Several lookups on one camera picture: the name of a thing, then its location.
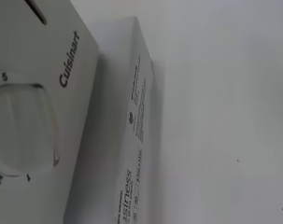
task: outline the white knob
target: white knob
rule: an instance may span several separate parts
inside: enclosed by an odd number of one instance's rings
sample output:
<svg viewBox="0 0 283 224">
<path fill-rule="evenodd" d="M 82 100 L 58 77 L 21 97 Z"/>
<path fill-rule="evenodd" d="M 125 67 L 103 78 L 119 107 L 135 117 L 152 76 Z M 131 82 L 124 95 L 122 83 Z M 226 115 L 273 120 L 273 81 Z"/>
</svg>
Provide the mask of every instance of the white knob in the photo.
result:
<svg viewBox="0 0 283 224">
<path fill-rule="evenodd" d="M 59 158 L 57 138 L 56 119 L 42 87 L 0 86 L 0 174 L 50 171 Z"/>
</svg>

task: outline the product box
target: product box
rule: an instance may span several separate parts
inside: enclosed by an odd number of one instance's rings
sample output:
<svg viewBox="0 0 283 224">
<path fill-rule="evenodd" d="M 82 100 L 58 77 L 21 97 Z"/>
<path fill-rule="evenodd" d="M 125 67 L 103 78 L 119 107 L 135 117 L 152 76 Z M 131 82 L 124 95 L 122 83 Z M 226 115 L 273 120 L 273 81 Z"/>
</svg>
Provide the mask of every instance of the product box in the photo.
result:
<svg viewBox="0 0 283 224">
<path fill-rule="evenodd" d="M 154 76 L 137 18 L 91 28 L 100 48 L 65 224 L 148 223 Z"/>
</svg>

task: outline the white appliance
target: white appliance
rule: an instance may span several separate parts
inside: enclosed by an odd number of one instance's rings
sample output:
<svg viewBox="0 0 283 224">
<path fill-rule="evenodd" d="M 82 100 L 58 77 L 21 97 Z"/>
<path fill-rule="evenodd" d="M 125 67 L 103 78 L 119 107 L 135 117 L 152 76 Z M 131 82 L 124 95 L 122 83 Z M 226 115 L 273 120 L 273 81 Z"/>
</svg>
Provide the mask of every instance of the white appliance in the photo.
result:
<svg viewBox="0 0 283 224">
<path fill-rule="evenodd" d="M 0 1 L 0 223 L 63 223 L 98 46 L 68 0 Z"/>
</svg>

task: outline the white background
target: white background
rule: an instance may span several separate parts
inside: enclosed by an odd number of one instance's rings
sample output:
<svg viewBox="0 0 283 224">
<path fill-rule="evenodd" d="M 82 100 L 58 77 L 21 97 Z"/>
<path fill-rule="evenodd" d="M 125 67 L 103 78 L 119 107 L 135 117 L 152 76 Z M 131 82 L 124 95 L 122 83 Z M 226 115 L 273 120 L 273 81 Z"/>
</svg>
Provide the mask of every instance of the white background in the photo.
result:
<svg viewBox="0 0 283 224">
<path fill-rule="evenodd" d="M 72 0 L 136 15 L 163 93 L 154 223 L 283 223 L 283 0 Z"/>
</svg>

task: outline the box label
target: box label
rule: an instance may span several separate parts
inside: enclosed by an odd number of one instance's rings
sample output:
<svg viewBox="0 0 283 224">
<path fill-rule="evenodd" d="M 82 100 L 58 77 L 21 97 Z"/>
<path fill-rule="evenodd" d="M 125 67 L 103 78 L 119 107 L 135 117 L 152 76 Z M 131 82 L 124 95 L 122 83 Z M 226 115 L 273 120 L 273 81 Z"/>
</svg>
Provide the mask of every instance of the box label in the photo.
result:
<svg viewBox="0 0 283 224">
<path fill-rule="evenodd" d="M 130 83 L 127 120 L 121 145 L 117 224 L 139 223 L 142 153 L 148 147 L 152 79 L 150 62 L 143 61 L 139 55 L 134 66 L 134 78 Z"/>
</svg>

